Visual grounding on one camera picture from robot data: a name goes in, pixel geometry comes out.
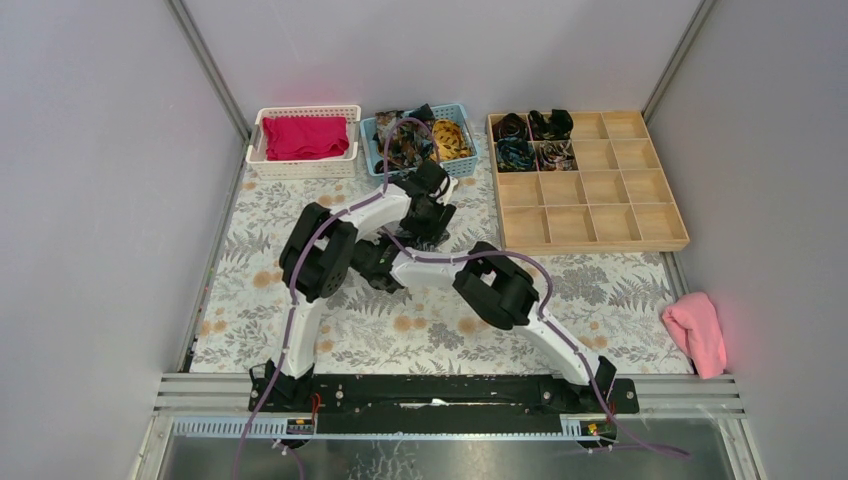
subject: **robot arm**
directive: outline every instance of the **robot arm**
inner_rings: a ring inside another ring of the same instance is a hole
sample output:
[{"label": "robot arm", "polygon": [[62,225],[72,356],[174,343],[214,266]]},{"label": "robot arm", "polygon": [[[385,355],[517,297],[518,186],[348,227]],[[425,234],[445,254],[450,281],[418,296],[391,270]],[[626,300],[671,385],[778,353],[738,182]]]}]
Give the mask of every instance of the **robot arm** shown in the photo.
[{"label": "robot arm", "polygon": [[[466,253],[439,254],[401,251],[386,236],[376,242],[363,239],[366,234],[396,221],[419,238],[438,238],[455,211],[452,205],[442,203],[455,185],[456,181],[438,165],[425,162],[415,175],[389,185],[382,198],[336,220],[326,230],[326,247],[310,249],[297,279],[300,306],[284,335],[282,348],[287,355],[282,373],[297,379],[311,370],[325,299],[341,286],[347,269],[353,268],[373,288],[389,293],[407,287],[452,287],[481,319],[528,338],[569,383],[586,386],[591,374],[601,390],[608,391],[615,367],[574,338],[547,309],[540,311],[539,293],[533,288],[532,277],[509,258],[496,255],[495,247],[478,242]],[[304,210],[280,257],[287,285],[307,239],[330,215],[329,210],[318,204],[310,204]],[[480,252],[492,252],[492,255],[452,260]],[[583,359],[588,363],[588,371]]]}]

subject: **white wall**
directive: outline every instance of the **white wall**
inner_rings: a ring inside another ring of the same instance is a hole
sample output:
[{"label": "white wall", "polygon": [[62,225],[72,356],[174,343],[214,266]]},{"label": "white wall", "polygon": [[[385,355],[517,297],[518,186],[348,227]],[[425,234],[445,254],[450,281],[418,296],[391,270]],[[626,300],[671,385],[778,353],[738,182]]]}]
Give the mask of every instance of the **white wall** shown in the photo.
[{"label": "white wall", "polygon": [[651,132],[772,479],[844,478],[848,3],[724,1]]},{"label": "white wall", "polygon": [[236,134],[164,2],[0,10],[0,478],[125,478]]},{"label": "white wall", "polygon": [[641,110],[698,0],[189,0],[248,120],[424,102]]}]

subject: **pink cloth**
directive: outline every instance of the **pink cloth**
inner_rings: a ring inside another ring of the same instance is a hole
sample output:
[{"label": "pink cloth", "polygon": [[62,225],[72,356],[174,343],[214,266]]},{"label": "pink cloth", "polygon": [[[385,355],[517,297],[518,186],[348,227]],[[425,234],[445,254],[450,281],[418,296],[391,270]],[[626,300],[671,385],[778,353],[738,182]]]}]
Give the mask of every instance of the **pink cloth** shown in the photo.
[{"label": "pink cloth", "polygon": [[727,366],[724,338],[715,307],[705,293],[680,297],[663,312],[663,322],[674,343],[695,362],[701,378],[721,375]]},{"label": "pink cloth", "polygon": [[263,118],[268,137],[268,160],[318,160],[344,155],[347,120],[344,117]]}]

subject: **wooden compartment organizer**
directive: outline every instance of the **wooden compartment organizer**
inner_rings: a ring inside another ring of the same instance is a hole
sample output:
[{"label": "wooden compartment organizer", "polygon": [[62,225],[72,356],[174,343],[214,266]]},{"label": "wooden compartment organizer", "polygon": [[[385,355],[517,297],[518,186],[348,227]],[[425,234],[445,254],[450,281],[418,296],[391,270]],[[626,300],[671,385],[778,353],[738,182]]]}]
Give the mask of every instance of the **wooden compartment organizer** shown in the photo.
[{"label": "wooden compartment organizer", "polygon": [[[527,114],[519,113],[526,122]],[[526,254],[672,252],[689,243],[639,112],[571,112],[576,170],[498,172],[489,152],[505,248]],[[534,141],[528,125],[531,145]]]}]

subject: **table surface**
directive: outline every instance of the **table surface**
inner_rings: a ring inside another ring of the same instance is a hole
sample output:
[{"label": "table surface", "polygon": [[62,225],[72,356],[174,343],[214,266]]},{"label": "table surface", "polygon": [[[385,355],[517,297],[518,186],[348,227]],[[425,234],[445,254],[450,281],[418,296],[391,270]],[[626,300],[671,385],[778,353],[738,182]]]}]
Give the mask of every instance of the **table surface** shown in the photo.
[{"label": "table surface", "polygon": [[[460,179],[457,206],[440,251],[495,245],[498,220],[486,139],[477,136],[474,175]],[[279,357],[289,295],[278,257],[303,207],[358,198],[378,180],[261,181],[246,170],[210,287],[191,372],[242,373]],[[660,320],[672,302],[657,253],[536,256],[553,276],[551,313],[620,373],[692,373]],[[541,274],[526,266],[545,288]],[[316,373],[555,373],[541,352],[514,332],[480,320],[453,290],[419,288],[394,294],[371,289],[350,272],[328,302],[315,344]]]}]

